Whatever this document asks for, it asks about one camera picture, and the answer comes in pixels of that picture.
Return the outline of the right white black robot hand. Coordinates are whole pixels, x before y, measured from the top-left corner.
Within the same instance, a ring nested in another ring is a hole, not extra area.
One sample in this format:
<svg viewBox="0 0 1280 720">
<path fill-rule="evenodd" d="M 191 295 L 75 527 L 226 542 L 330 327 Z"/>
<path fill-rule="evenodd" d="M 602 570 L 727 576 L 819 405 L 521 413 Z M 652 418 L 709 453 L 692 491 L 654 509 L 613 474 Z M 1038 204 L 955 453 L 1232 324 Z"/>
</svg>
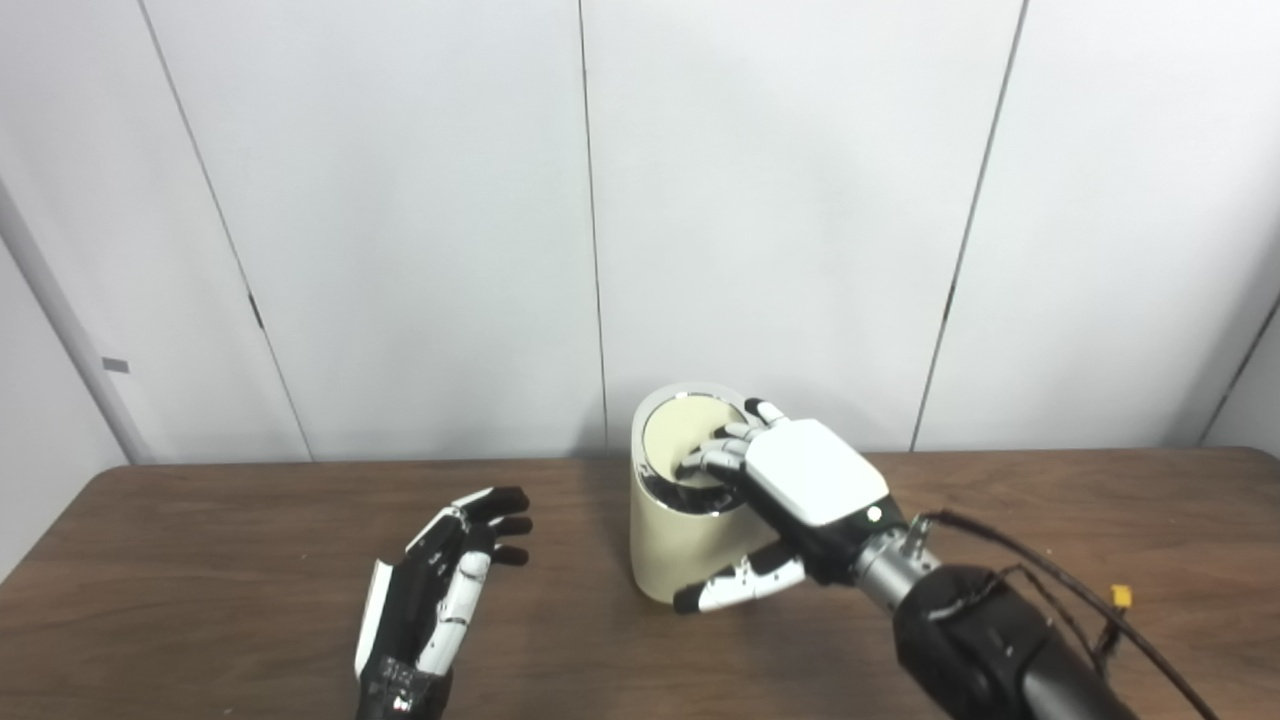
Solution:
<svg viewBox="0 0 1280 720">
<path fill-rule="evenodd" d="M 760 600 L 806 579 L 855 587 L 872 541 L 906 525 L 881 471 L 824 423 L 791 419 L 763 398 L 744 409 L 751 423 L 716 429 L 675 475 L 716 478 L 777 538 L 677 591 L 673 607 L 682 615 Z"/>
</svg>

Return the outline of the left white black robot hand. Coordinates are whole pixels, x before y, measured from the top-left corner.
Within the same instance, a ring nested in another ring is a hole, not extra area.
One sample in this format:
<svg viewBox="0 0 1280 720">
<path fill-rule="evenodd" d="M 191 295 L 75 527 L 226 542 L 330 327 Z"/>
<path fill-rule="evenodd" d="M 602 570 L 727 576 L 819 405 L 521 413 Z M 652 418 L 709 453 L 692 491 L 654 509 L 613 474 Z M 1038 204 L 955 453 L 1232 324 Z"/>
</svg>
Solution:
<svg viewBox="0 0 1280 720">
<path fill-rule="evenodd" d="M 442 717 L 488 573 L 529 562 L 502 542 L 531 532 L 529 507 L 517 486 L 480 489 L 438 511 L 398 562 L 374 564 L 355 651 L 357 719 Z"/>
</svg>

